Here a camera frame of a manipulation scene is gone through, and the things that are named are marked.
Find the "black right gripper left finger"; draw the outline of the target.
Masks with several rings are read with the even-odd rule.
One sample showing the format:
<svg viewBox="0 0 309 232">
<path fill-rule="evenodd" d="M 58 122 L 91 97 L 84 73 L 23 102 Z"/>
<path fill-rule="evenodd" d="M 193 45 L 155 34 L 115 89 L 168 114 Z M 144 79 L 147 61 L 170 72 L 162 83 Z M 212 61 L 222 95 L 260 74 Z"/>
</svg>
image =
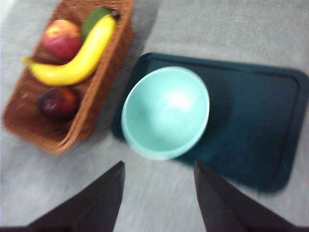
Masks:
<svg viewBox="0 0 309 232">
<path fill-rule="evenodd" d="M 112 232 L 123 196 L 120 161 L 81 192 L 29 224 L 32 232 Z"/>
</svg>

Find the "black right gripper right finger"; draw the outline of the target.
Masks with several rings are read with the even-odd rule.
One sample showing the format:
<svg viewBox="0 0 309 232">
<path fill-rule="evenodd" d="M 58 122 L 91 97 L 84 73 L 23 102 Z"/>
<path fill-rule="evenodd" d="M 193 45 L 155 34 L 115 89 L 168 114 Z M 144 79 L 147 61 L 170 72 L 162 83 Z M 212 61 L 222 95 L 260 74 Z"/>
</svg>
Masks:
<svg viewBox="0 0 309 232">
<path fill-rule="evenodd" d="M 197 200 L 208 232 L 291 232 L 295 225 L 240 192 L 202 161 L 194 166 Z"/>
</svg>

